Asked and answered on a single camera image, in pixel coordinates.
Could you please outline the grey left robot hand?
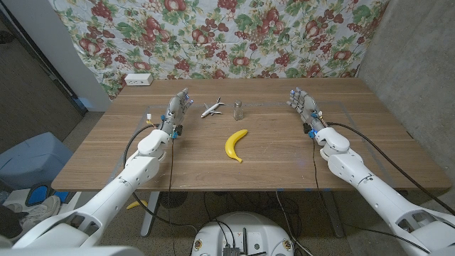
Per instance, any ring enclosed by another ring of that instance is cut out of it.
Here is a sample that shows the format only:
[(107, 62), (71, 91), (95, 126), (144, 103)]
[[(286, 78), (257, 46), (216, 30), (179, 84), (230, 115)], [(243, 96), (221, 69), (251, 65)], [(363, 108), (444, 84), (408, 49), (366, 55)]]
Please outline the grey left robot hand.
[(188, 88), (178, 92), (169, 101), (160, 130), (172, 135), (174, 128), (183, 122), (184, 115), (192, 104), (193, 100), (189, 99)]

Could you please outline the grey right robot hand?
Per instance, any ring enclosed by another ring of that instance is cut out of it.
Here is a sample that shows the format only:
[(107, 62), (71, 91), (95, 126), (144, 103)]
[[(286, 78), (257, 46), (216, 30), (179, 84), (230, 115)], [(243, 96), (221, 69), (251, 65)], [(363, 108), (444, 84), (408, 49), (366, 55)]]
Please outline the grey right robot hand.
[(322, 111), (308, 92), (297, 87), (289, 93), (287, 104), (300, 115), (304, 123), (304, 132), (310, 137), (314, 137), (320, 130), (327, 127)]

